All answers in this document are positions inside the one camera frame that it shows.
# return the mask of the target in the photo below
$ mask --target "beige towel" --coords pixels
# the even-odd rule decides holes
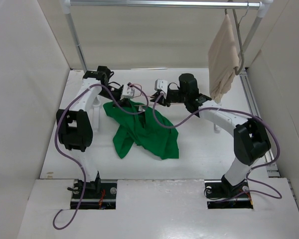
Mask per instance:
[[[239,58],[235,45],[233,27],[228,15],[208,51],[209,93],[217,103],[231,88]]]

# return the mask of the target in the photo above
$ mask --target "screw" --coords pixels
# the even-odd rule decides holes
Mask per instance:
[[[111,193],[111,194],[116,194],[116,192],[117,192],[117,189],[116,189],[116,188],[113,187],[113,188],[110,189],[110,193]]]
[[[79,188],[78,187],[73,188],[73,194],[79,194]]]
[[[207,186],[207,187],[206,187],[206,193],[211,194],[211,192],[212,192],[211,189],[212,189],[212,188],[211,188],[210,186]]]
[[[243,186],[243,191],[244,192],[249,191],[249,187],[248,186]]]

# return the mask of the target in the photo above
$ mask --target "white table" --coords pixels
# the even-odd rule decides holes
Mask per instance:
[[[132,82],[143,86],[144,91],[151,95],[156,79],[178,82],[182,73],[192,73],[197,81],[200,92],[209,95],[208,69],[167,69],[167,70],[118,70],[111,81],[120,84]],[[82,71],[71,71],[64,90],[61,109],[64,109],[76,96],[82,84]],[[144,98],[134,99],[145,103]],[[244,90],[237,76],[232,89],[223,97],[223,107],[248,112]],[[171,107],[158,106],[162,115],[173,124],[182,121],[189,115],[184,105]],[[147,150],[135,144],[127,156],[120,159],[114,149],[112,139],[119,125],[100,111],[100,129],[94,134],[93,143],[87,149],[91,160],[96,164],[102,179],[220,179],[229,169],[235,155],[233,138],[222,130],[216,134],[213,123],[192,117],[178,127],[179,159],[161,160]],[[59,155],[54,146],[55,128],[45,157],[41,179],[82,179],[82,172],[72,161]],[[266,178],[265,168],[257,169],[253,178]]]
[[[299,239],[299,212],[287,180],[262,181],[283,198],[252,194],[252,210],[207,209],[203,180],[119,180],[115,210],[79,210],[69,227],[57,231],[52,220],[69,209],[66,187],[73,180],[37,180],[18,239]],[[68,223],[73,212],[61,212],[56,224]]]

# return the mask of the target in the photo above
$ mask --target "metal pole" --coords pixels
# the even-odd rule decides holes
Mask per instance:
[[[163,0],[70,0],[71,6],[178,6],[201,8],[255,9],[260,2],[163,1]]]
[[[72,15],[71,15],[71,13],[67,13],[67,14],[65,14],[65,17],[66,17],[66,20],[68,22],[68,25],[69,25],[69,28],[70,28],[70,31],[71,31],[71,34],[72,34],[72,38],[73,38],[73,41],[74,41],[75,46],[76,46],[76,51],[78,52],[81,65],[83,67],[83,71],[85,73],[88,70],[88,67],[87,67],[86,62],[85,62],[85,58],[84,58],[84,55],[83,55],[83,50],[82,50],[81,45],[80,45],[79,37],[78,37],[78,35],[76,33],[76,30],[75,30]]]
[[[253,39],[254,35],[255,35],[255,32],[257,31],[257,28],[261,22],[263,18],[262,17],[256,17],[253,25],[251,26],[250,28],[250,31],[248,32],[248,35],[245,39],[245,42],[243,44],[243,52],[246,52],[251,40]]]

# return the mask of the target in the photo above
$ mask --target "green cloth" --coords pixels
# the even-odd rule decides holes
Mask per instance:
[[[124,109],[133,113],[138,112],[138,105],[142,105],[133,101],[130,103],[132,107],[124,107]],[[112,117],[120,124],[113,138],[115,150],[120,158],[124,158],[128,154],[134,142],[161,159],[179,158],[177,130],[159,126],[153,117],[152,108],[148,107],[144,113],[139,115],[129,115],[118,107],[113,107],[112,102],[104,104],[103,108],[107,116]],[[158,111],[155,112],[157,119],[162,124],[173,125]]]

